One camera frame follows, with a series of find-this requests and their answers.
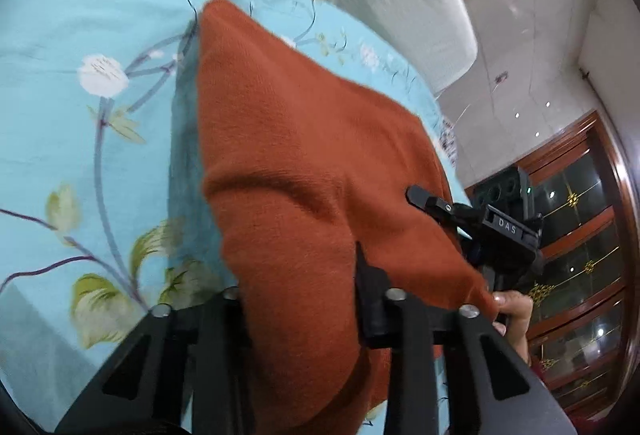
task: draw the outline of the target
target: screw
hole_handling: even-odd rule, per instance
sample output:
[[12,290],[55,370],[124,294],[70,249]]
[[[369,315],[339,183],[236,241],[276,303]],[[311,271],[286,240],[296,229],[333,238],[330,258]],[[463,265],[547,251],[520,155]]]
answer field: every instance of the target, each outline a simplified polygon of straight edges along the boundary
[[391,287],[386,290],[385,296],[389,301],[404,301],[406,299],[406,292],[402,289]]
[[478,307],[469,304],[463,305],[462,307],[460,307],[460,309],[458,309],[458,311],[460,312],[461,316],[470,319],[477,318],[480,315],[480,310],[478,310]]
[[155,318],[165,318],[171,314],[171,305],[166,303],[159,303],[151,307],[151,315]]
[[240,290],[238,287],[228,287],[223,291],[222,295],[225,300],[237,300],[240,296]]

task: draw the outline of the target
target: floral pattern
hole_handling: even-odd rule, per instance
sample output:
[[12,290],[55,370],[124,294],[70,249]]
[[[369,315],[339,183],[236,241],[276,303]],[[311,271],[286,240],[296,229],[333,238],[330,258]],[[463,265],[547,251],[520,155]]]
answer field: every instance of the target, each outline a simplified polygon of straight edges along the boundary
[[[79,393],[60,388],[56,368],[79,367],[73,357],[97,368],[154,304],[190,307],[235,283],[200,194],[193,57],[207,0],[76,0],[50,9],[41,0],[36,8],[3,1],[0,52],[4,43],[29,45],[12,48],[20,61],[3,75],[17,84],[0,91],[12,108],[0,145],[0,235],[12,253],[0,262],[0,379],[53,430]],[[413,111],[438,145],[454,194],[465,198],[443,153],[452,134],[440,110],[388,44],[323,0],[231,1],[324,68]],[[32,13],[47,10],[38,28],[28,26]],[[28,297],[47,335],[73,348],[68,361],[46,359],[49,341],[2,335],[2,318],[19,312],[10,291]],[[43,352],[25,359],[25,347],[38,346]],[[29,379],[5,377],[26,366],[35,369]],[[47,404],[58,409],[40,407],[33,389],[50,393]],[[381,417],[367,417],[376,433]]]

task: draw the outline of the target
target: orange garment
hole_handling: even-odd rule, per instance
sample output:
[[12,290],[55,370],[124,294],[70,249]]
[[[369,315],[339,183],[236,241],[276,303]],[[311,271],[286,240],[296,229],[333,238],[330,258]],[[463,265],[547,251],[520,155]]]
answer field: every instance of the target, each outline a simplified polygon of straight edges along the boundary
[[383,351],[358,343],[355,242],[426,303],[496,309],[452,237],[410,206],[450,200],[422,124],[290,48],[226,0],[200,17],[204,195],[254,343],[257,434],[353,435],[386,398]]

